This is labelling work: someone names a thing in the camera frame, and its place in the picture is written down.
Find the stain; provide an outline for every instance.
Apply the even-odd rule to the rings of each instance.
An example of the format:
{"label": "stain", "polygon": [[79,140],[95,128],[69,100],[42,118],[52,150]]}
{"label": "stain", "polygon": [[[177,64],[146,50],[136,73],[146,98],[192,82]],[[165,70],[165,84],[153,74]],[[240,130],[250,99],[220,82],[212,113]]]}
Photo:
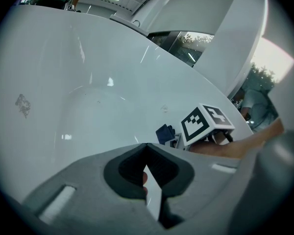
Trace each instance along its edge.
{"label": "stain", "polygon": [[168,107],[164,104],[164,105],[161,107],[161,110],[162,110],[164,113],[167,113],[167,112],[168,112]]}
{"label": "stain", "polygon": [[20,94],[18,99],[15,102],[15,105],[19,107],[19,112],[24,114],[24,117],[27,118],[30,110],[30,102],[26,100],[23,94]]}

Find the white wall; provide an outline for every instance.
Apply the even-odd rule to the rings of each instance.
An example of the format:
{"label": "white wall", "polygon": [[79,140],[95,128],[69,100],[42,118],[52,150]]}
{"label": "white wall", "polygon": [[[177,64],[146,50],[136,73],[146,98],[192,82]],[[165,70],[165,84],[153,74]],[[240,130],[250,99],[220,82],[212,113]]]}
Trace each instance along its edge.
{"label": "white wall", "polygon": [[85,3],[78,3],[76,5],[76,10],[80,10],[81,13],[86,13],[88,11],[88,14],[90,15],[96,15],[103,18],[109,18],[111,15],[116,13],[116,11],[114,10],[110,10],[110,9],[95,6],[95,5],[85,4]]}
{"label": "white wall", "polygon": [[233,0],[170,0],[150,32],[195,31],[214,35]]}
{"label": "white wall", "polygon": [[233,0],[213,40],[194,65],[226,96],[248,75],[264,8],[265,0]]}
{"label": "white wall", "polygon": [[132,20],[139,20],[141,23],[140,28],[149,31],[157,15],[169,1],[170,0],[150,0],[134,15]]}

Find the table surface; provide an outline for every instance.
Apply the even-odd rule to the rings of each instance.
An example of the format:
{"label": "table surface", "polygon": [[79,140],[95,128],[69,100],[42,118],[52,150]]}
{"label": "table surface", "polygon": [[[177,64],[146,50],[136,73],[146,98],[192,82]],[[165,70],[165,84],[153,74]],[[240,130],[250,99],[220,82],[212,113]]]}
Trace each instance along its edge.
{"label": "table surface", "polygon": [[[15,105],[20,94],[28,116]],[[143,142],[198,103],[252,134],[207,79],[112,20],[46,7],[11,9],[0,29],[0,186],[18,201],[70,163]]]}

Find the black and white marker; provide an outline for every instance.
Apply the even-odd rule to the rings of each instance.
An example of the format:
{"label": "black and white marker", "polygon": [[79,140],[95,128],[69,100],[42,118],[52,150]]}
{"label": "black and white marker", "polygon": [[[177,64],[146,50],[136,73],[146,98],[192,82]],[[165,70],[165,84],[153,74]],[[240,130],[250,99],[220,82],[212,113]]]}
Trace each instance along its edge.
{"label": "black and white marker", "polygon": [[223,111],[215,106],[199,104],[180,122],[182,137],[185,145],[190,145],[206,137],[212,131],[235,128]]}

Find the tree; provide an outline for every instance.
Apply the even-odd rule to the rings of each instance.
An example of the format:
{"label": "tree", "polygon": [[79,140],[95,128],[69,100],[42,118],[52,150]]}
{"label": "tree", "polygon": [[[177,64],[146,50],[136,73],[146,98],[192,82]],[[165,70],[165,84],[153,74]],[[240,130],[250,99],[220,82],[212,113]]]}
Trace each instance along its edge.
{"label": "tree", "polygon": [[250,72],[247,79],[242,85],[246,91],[249,89],[257,91],[271,90],[277,81],[273,78],[274,72],[267,70],[266,67],[256,67],[255,63],[251,64]]}
{"label": "tree", "polygon": [[179,37],[178,41],[180,41],[183,44],[196,44],[196,43],[204,43],[207,44],[211,42],[214,36],[212,35],[205,35],[202,37],[195,37],[194,39],[191,37],[190,34],[186,34],[184,37]]}

